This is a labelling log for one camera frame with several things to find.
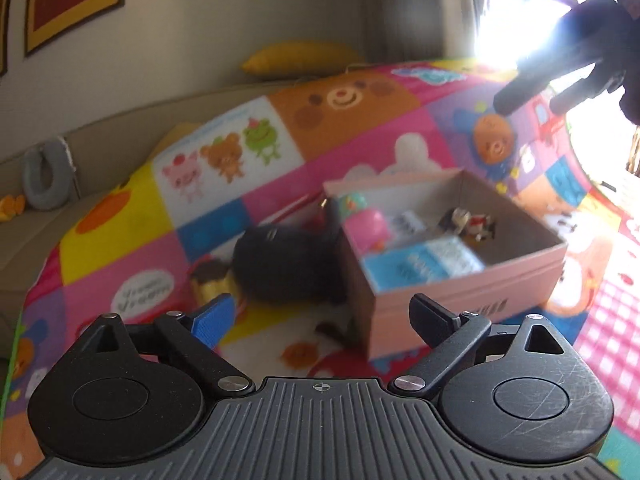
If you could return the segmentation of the blue white tissue pack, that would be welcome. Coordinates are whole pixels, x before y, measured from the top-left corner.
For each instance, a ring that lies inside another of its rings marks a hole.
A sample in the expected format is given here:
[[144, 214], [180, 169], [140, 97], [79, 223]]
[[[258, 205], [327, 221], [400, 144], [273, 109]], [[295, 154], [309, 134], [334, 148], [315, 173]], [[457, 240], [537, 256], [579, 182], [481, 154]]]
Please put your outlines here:
[[361, 267], [376, 292], [480, 273], [485, 265], [459, 237], [445, 236], [365, 256]]

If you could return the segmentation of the pink cardboard box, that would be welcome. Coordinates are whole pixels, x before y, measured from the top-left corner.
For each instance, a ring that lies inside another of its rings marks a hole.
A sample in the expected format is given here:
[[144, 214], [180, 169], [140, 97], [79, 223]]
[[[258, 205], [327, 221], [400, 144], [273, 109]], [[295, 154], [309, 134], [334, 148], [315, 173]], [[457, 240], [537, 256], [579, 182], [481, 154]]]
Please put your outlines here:
[[412, 210], [426, 230], [407, 238], [392, 239], [382, 252], [445, 236], [437, 223], [451, 208], [496, 219], [496, 238], [475, 244], [459, 237], [480, 260], [480, 273], [446, 281], [376, 292], [361, 267], [360, 256], [343, 231], [340, 258], [349, 307], [370, 359], [419, 348], [421, 339], [409, 323], [409, 301], [424, 294], [454, 313], [477, 312], [491, 321], [502, 321], [546, 302], [558, 281], [567, 244], [548, 226], [499, 195], [487, 183], [467, 171], [393, 174], [369, 179], [329, 181], [326, 195], [337, 202], [344, 194], [362, 193], [369, 205], [388, 218]]

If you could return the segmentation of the black plush toy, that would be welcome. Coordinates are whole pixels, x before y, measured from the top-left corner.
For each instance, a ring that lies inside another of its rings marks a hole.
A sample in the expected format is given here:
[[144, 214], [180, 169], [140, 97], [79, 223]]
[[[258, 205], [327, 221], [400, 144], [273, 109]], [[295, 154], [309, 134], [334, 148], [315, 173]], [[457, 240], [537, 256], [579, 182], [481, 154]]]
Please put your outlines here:
[[344, 318], [346, 285], [338, 248], [340, 227], [332, 200], [324, 196], [247, 228], [231, 256], [234, 282], [246, 300], [232, 336], [254, 336], [311, 313], [322, 322]]

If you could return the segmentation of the pink teal squishy toy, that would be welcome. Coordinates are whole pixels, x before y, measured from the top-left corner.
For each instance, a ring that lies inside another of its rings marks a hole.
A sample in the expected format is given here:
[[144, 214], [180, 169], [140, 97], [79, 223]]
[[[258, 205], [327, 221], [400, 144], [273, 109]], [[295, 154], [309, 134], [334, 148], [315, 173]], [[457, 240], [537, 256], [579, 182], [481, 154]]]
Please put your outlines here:
[[340, 196], [337, 206], [343, 231], [358, 255], [385, 249], [392, 239], [388, 222], [382, 211], [371, 207], [362, 193]]

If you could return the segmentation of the white plastic adapter block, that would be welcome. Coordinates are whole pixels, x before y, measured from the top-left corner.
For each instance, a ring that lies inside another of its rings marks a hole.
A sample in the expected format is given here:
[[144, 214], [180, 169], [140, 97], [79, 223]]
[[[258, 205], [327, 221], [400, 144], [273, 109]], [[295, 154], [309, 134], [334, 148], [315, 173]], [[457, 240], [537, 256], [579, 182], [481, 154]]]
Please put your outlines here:
[[412, 237], [426, 230], [424, 222], [412, 210], [391, 216], [388, 226], [396, 238]]

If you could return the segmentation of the yellow cup toy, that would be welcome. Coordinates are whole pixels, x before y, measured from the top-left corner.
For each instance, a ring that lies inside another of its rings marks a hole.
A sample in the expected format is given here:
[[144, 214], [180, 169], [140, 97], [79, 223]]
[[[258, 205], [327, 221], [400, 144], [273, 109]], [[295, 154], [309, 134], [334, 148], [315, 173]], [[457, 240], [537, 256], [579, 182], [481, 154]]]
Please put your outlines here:
[[230, 295], [237, 306], [241, 302], [240, 290], [228, 262], [219, 259], [201, 261], [191, 270], [189, 278], [199, 307], [223, 294]]

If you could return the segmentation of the colourful cartoon play mat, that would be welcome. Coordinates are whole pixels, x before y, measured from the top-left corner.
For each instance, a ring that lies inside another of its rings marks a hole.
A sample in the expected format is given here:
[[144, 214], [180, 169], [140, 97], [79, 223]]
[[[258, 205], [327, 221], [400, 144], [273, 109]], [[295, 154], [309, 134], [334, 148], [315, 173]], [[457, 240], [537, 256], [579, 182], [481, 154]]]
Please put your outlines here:
[[[550, 110], [556, 94], [500, 115], [507, 84], [468, 60], [387, 65], [171, 128], [27, 289], [2, 477], [637, 478], [639, 221], [589, 181]], [[488, 318], [473, 364], [434, 399], [388, 390], [431, 349], [411, 327], [419, 348], [368, 358], [347, 287], [344, 318], [311, 313], [237, 340], [240, 293], [215, 352], [254, 382], [249, 394], [206, 394], [160, 362], [153, 322], [198, 310], [191, 270], [231, 266], [247, 228], [329, 198], [329, 181], [448, 169], [544, 222], [567, 251], [549, 299]]]

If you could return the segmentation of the grey neck pillow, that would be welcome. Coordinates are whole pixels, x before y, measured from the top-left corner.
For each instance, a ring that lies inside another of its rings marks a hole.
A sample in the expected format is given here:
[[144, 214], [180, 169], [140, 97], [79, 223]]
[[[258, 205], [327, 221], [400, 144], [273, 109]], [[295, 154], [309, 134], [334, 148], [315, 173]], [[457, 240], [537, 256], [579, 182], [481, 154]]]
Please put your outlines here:
[[34, 209], [48, 211], [76, 202], [76, 167], [67, 142], [58, 136], [27, 150], [22, 158], [22, 183]]

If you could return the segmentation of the yellow pillow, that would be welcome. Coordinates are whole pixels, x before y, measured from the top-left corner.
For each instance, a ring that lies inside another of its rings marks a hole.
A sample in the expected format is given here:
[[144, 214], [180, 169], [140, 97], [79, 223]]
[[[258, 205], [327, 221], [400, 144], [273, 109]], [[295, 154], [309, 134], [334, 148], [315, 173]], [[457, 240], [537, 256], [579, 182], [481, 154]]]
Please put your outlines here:
[[349, 46], [325, 41], [287, 41], [270, 44], [252, 54], [242, 65], [247, 75], [261, 80], [327, 77], [347, 67], [364, 63], [362, 55]]

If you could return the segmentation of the yellow duck plush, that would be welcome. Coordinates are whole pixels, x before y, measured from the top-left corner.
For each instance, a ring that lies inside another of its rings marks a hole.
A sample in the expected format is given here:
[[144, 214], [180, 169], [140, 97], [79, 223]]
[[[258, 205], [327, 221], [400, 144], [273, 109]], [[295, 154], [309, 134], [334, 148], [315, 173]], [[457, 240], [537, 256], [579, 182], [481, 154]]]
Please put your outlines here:
[[0, 198], [0, 222], [8, 222], [20, 216], [26, 206], [26, 197], [23, 194], [13, 196], [5, 195]]

